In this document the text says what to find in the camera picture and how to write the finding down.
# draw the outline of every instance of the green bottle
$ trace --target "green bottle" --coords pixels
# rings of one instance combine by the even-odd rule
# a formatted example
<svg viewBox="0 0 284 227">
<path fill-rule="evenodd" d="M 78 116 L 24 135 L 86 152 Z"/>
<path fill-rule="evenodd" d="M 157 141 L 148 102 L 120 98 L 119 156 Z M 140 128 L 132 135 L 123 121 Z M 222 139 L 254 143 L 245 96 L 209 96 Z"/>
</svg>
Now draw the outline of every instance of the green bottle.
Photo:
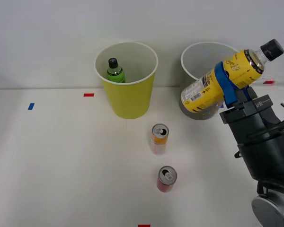
<svg viewBox="0 0 284 227">
<path fill-rule="evenodd" d="M 111 58 L 108 60 L 108 70 L 107 70 L 107 79 L 116 82 L 116 83 L 126 83 L 125 74 L 116 58 Z"/>
</svg>

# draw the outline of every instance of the cup rim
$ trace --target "cup rim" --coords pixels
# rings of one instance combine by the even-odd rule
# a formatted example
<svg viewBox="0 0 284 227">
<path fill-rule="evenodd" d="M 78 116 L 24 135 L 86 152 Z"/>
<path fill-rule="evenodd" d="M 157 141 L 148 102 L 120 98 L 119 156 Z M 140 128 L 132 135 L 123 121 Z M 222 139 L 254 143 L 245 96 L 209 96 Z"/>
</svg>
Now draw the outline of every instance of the cup rim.
<svg viewBox="0 0 284 227">
<path fill-rule="evenodd" d="M 223 44 L 223 43 L 219 43 L 219 42 L 211 42 L 211 41 L 208 41 L 208 42 L 198 42 L 198 43 L 195 43 L 195 44 L 191 44 L 190 46 L 188 46 L 181 54 L 181 65 L 182 65 L 182 68 L 184 69 L 184 71 L 193 79 L 195 80 L 199 80 L 200 78 L 197 78 L 195 76 L 193 76 L 190 72 L 188 72 L 188 70 L 186 69 L 186 67 L 184 66 L 184 63 L 183 63 L 183 56 L 185 54 L 185 52 L 190 49 L 191 47 L 193 46 L 196 46 L 196 45 L 199 45 L 199 44 L 218 44 L 218 45 L 222 45 L 222 46 L 226 46 L 226 47 L 229 47 L 230 49 L 232 49 L 234 52 L 239 52 L 238 50 L 236 50 L 235 48 L 233 48 L 232 46 L 230 45 L 227 45 L 227 44 Z"/>
<path fill-rule="evenodd" d="M 155 55 L 155 58 L 156 58 L 156 67 L 155 67 L 155 69 L 154 69 L 148 76 L 144 77 L 143 79 L 140 79 L 140 80 L 137 80 L 137 81 L 134 81 L 134 82 L 131 82 L 131 83 L 116 83 L 116 82 L 112 82 L 112 81 L 110 81 L 110 80 L 108 80 L 108 79 L 106 79 L 106 78 L 104 78 L 103 76 L 100 75 L 100 73 L 98 72 L 98 70 L 97 70 L 97 68 L 96 68 L 96 61 L 97 61 L 99 55 L 100 55 L 103 51 L 105 51 L 106 49 L 111 48 L 112 46 L 116 46 L 116 45 L 119 45 L 119 44 L 126 44 L 126 43 L 138 44 L 138 45 L 142 45 L 142 46 L 148 48 L 148 49 Z M 156 53 L 151 47 L 149 47 L 148 45 L 142 44 L 142 43 L 140 43 L 140 42 L 135 42 L 135 41 L 124 41 L 124 42 L 119 42 L 119 43 L 116 43 L 116 44 L 113 44 L 113 45 L 110 45 L 110 46 L 107 46 L 107 47 L 103 48 L 103 49 L 96 55 L 96 57 L 95 57 L 95 60 L 94 60 L 94 71 L 95 71 L 96 74 L 100 77 L 100 79 L 102 79 L 102 80 L 104 80 L 104 81 L 106 81 L 106 82 L 108 82 L 108 83 L 110 83 L 110 84 L 116 84 L 116 85 L 121 85 L 121 86 L 128 86 L 128 85 L 138 84 L 138 83 L 140 83 L 140 82 L 142 82 L 142 81 L 144 81 L 144 80 L 147 80 L 149 77 L 151 77 L 151 76 L 154 74 L 154 72 L 157 70 L 158 63 L 159 63 L 159 59 L 158 59 L 157 53 Z"/>
</svg>

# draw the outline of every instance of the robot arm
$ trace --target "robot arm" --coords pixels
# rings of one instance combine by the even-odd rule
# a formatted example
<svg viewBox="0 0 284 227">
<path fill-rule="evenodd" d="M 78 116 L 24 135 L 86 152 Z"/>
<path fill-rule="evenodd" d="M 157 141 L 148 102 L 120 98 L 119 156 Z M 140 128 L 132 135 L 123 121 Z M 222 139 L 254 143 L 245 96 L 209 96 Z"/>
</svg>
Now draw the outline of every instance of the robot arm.
<svg viewBox="0 0 284 227">
<path fill-rule="evenodd" d="M 264 227 L 284 227 L 284 121 L 275 115 L 268 95 L 257 97 L 251 87 L 235 93 L 237 102 L 220 116 L 237 141 L 235 157 L 243 157 L 258 181 L 252 209 Z"/>
</svg>

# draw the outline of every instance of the plastic bottle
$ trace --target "plastic bottle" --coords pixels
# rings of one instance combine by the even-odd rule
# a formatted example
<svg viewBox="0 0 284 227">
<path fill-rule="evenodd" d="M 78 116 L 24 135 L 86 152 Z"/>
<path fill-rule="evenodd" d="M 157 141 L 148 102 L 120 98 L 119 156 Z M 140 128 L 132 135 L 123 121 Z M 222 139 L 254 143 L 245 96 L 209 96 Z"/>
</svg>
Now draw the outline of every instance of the plastic bottle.
<svg viewBox="0 0 284 227">
<path fill-rule="evenodd" d="M 108 60 L 108 69 L 107 69 L 107 79 L 116 82 L 116 83 L 126 83 L 125 74 L 116 58 L 110 58 Z"/>
<path fill-rule="evenodd" d="M 281 45 L 273 39 L 257 51 L 243 50 L 236 53 L 232 58 L 223 61 L 223 67 L 229 79 L 242 89 L 261 77 L 267 61 L 272 61 L 283 53 Z M 192 113 L 202 111 L 221 100 L 223 100 L 223 91 L 214 69 L 181 93 L 184 107 Z"/>
</svg>

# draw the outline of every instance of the drink can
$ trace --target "drink can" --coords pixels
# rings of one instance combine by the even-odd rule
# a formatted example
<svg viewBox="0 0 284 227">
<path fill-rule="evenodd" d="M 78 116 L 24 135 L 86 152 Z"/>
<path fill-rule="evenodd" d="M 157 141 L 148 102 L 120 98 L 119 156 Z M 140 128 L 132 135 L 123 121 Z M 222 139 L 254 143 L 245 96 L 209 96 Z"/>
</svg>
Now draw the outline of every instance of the drink can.
<svg viewBox="0 0 284 227">
<path fill-rule="evenodd" d="M 161 192 L 169 192 L 177 179 L 177 172 L 171 166 L 164 166 L 160 169 L 157 179 L 157 187 Z"/>
<path fill-rule="evenodd" d="M 151 151 L 160 155 L 165 151 L 169 129 L 164 124 L 155 124 L 151 130 Z"/>
</svg>

